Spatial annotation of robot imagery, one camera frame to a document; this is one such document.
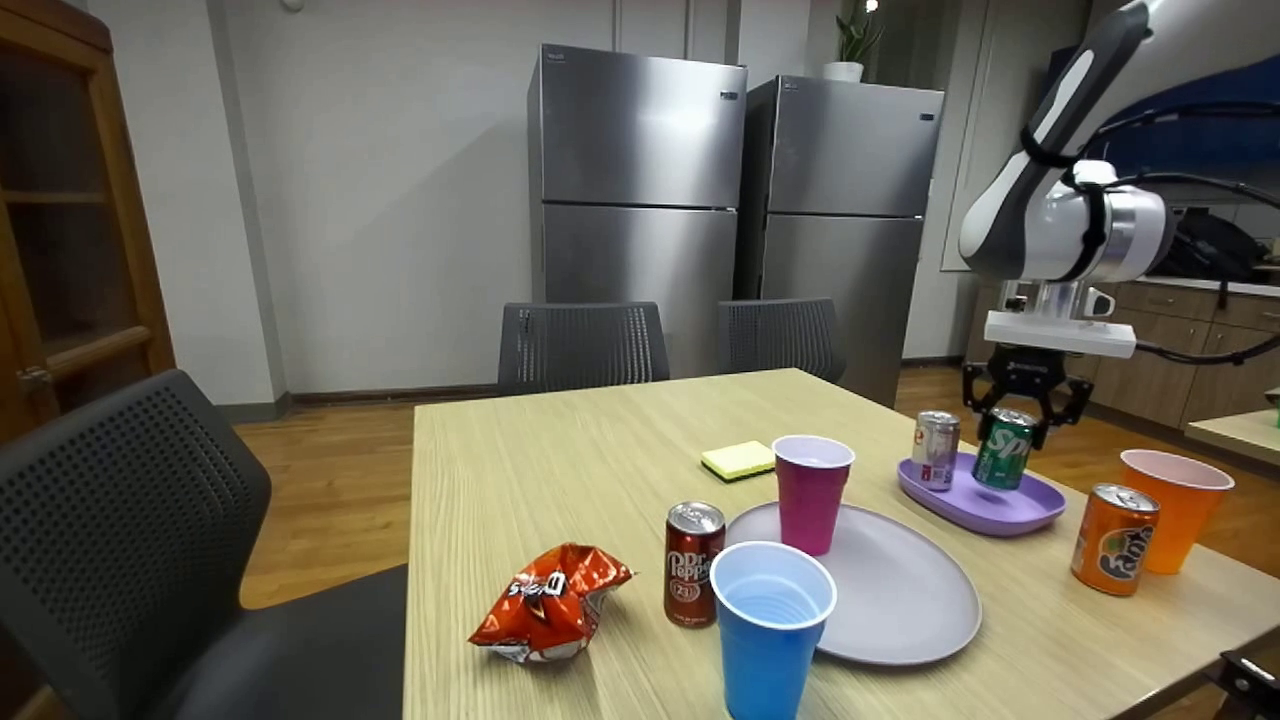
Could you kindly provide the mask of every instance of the blue cup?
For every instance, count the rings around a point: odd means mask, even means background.
[[[744,539],[712,562],[712,591],[730,717],[794,720],[838,607],[831,572],[788,545]]]

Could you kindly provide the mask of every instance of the purple cup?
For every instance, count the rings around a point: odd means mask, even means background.
[[[786,545],[826,557],[855,452],[831,437],[772,439]]]

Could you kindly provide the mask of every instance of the stainless steel refrigerator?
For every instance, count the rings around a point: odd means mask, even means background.
[[[702,373],[733,298],[744,67],[541,52],[534,117],[538,299],[655,299],[674,373]]]
[[[736,298],[838,299],[849,387],[894,402],[946,92],[782,78],[750,96]]]

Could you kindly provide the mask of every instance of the red soda can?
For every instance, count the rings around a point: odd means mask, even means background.
[[[715,619],[712,562],[724,550],[724,514],[679,500],[670,514],[670,582],[666,611],[674,626],[703,628]]]

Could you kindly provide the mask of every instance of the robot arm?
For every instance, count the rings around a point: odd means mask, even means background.
[[[1190,38],[1165,31],[1167,5],[1180,19],[1217,29],[1217,11],[1240,11],[1235,0],[1129,0],[1116,8],[1056,73],[1021,150],[962,224],[962,258],[989,279],[1030,283],[1026,309],[989,314],[984,341],[996,344],[984,377],[989,395],[972,395],[976,367],[966,373],[966,395],[976,413],[1003,391],[1040,402],[1035,447],[1047,425],[1079,421],[1087,385],[1063,377],[1063,351],[1134,355],[1135,337],[1113,325],[1116,299],[1087,283],[1124,283],[1143,276],[1167,252],[1167,210],[1157,192],[1116,181],[1106,160],[1079,160],[1087,136],[1113,109],[1135,102],[1135,86],[1116,86],[1135,57]]]
[[[962,224],[962,258],[992,279],[1134,279],[1165,252],[1165,203],[1116,183],[1100,160],[1063,158],[1120,67],[1151,38],[1151,8],[1124,5],[1054,82],[992,187]]]

